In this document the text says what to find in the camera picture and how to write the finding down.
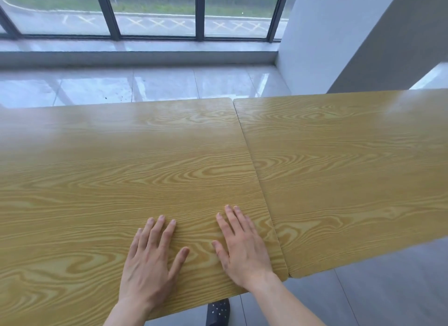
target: forearm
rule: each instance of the forearm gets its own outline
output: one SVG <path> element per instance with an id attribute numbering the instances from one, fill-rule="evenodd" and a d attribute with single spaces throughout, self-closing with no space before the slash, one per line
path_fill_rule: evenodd
<path id="1" fill-rule="evenodd" d="M 317 316 L 306 308 L 280 279 L 271 273 L 251 293 L 270 326 L 325 326 Z"/>
<path id="2" fill-rule="evenodd" d="M 143 326 L 149 311 L 132 301 L 119 301 L 110 312 L 104 326 Z"/>

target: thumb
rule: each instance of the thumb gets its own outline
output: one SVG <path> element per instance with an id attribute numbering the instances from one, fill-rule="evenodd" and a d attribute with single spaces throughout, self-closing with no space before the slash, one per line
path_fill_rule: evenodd
<path id="1" fill-rule="evenodd" d="M 227 271 L 228 267 L 228 254 L 225 251 L 223 245 L 219 241 L 213 241 L 212 243 L 213 248 L 215 249 L 216 255 L 218 256 L 218 259 L 221 261 L 221 265 L 223 266 L 224 271 Z"/>
<path id="2" fill-rule="evenodd" d="M 181 271 L 182 265 L 184 264 L 185 260 L 187 259 L 188 254 L 190 253 L 190 249 L 188 247 L 183 247 L 174 258 L 174 261 L 172 263 L 171 269 L 168 273 L 168 277 L 171 280 L 176 281 L 177 276 L 179 275 L 179 272 Z"/>

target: hand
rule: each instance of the hand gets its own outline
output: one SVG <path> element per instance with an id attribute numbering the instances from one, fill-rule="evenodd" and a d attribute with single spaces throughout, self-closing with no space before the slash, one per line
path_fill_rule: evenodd
<path id="1" fill-rule="evenodd" d="M 161 215 L 154 225 L 151 217 L 143 230 L 138 229 L 121 277 L 118 303 L 140 306 L 145 315 L 167 298 L 189 253 L 187 247 L 182 248 L 168 271 L 168 249 L 176 220 L 166 227 L 157 245 L 164 222 Z"/>
<path id="2" fill-rule="evenodd" d="M 225 212 L 233 231 L 221 214 L 216 215 L 216 220 L 224 234 L 229 254 L 219 241 L 213 241 L 212 245 L 227 275 L 250 292 L 260 280 L 273 273 L 271 260 L 249 216 L 244 216 L 238 206 L 232 210 L 226 205 Z"/>

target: grass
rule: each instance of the grass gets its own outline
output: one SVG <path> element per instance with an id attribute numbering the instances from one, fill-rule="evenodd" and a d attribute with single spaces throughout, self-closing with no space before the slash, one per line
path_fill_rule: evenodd
<path id="1" fill-rule="evenodd" d="M 35 10 L 78 10 L 101 11 L 98 0 L 7 0 L 9 3 Z M 160 13 L 160 14 L 190 14 L 194 15 L 194 4 L 140 4 L 112 1 L 115 12 L 130 13 Z M 207 5 L 205 14 L 208 16 L 230 17 L 262 17 L 270 18 L 274 8 Z"/>

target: white wall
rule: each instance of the white wall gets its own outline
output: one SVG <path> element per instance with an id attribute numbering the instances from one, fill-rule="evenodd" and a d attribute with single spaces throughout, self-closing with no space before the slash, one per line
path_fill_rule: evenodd
<path id="1" fill-rule="evenodd" d="M 277 57 L 291 93 L 326 93 L 391 2 L 296 0 Z"/>

